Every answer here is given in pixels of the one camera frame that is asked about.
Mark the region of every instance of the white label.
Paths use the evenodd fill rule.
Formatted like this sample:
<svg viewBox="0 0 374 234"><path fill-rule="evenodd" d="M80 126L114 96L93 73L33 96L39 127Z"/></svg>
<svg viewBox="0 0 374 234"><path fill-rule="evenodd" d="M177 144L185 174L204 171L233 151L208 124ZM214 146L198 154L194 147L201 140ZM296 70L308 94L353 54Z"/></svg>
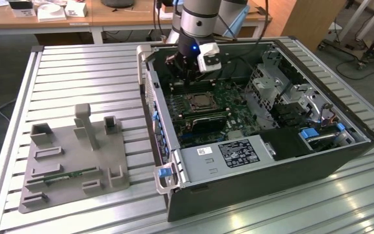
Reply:
<svg viewBox="0 0 374 234"><path fill-rule="evenodd" d="M205 155L205 154L212 153L210 147L197 149L197 153L198 153L198 155Z"/></svg>
<svg viewBox="0 0 374 234"><path fill-rule="evenodd" d="M88 23L69 23L69 25L76 26L76 25L88 25Z"/></svg>

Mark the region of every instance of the cpu socket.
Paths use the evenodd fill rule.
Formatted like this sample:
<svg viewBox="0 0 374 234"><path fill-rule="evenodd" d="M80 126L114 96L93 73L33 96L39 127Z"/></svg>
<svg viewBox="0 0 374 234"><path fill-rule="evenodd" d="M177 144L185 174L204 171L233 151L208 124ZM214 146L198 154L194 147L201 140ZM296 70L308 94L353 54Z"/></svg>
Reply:
<svg viewBox="0 0 374 234"><path fill-rule="evenodd" d="M189 102L190 110L193 112L202 112L217 109L217 105L209 92L186 95L186 99Z"/></svg>

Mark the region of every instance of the circuit board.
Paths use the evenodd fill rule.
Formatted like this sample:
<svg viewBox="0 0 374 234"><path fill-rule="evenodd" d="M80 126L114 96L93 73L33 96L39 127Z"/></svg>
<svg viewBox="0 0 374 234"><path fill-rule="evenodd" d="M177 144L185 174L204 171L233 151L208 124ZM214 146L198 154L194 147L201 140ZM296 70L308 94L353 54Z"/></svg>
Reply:
<svg viewBox="0 0 374 234"><path fill-rule="evenodd" d="M218 81L165 96L181 148L245 137L260 131L243 98L244 87Z"/></svg>

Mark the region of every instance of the slotted aluminum table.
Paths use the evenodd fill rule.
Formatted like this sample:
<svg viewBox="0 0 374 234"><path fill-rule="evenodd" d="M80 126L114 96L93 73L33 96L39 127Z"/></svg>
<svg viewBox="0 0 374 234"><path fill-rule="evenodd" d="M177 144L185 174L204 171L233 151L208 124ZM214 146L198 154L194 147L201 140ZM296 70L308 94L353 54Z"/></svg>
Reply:
<svg viewBox="0 0 374 234"><path fill-rule="evenodd" d="M277 38L374 130L374 108L301 44ZM165 221L136 77L141 43L51 46L30 53L0 153L0 233L361 233L374 231L374 149L328 178L177 222ZM17 211L30 125L73 124L73 105L92 121L122 122L130 187L35 212Z"/></svg>

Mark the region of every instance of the blue latch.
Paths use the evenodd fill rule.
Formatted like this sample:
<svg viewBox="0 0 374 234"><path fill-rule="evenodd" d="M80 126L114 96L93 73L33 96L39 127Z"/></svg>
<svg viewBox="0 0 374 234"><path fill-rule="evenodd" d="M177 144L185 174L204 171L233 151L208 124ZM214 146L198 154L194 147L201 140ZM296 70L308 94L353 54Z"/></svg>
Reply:
<svg viewBox="0 0 374 234"><path fill-rule="evenodd" d="M156 120L157 119L157 111L153 112L153 115L152 115L152 120Z"/></svg>
<svg viewBox="0 0 374 234"><path fill-rule="evenodd" d="M337 128L337 130L340 130L340 131L345 129L345 127L343 126L341 123L337 123L337 124L336 124L336 128Z"/></svg>
<svg viewBox="0 0 374 234"><path fill-rule="evenodd" d="M303 139L307 139L309 137L316 137L319 134L313 128L305 128L301 130L300 135L301 135Z"/></svg>
<svg viewBox="0 0 374 234"><path fill-rule="evenodd" d="M157 170L157 176L158 178L164 178L172 175L172 170L170 168L158 168Z"/></svg>

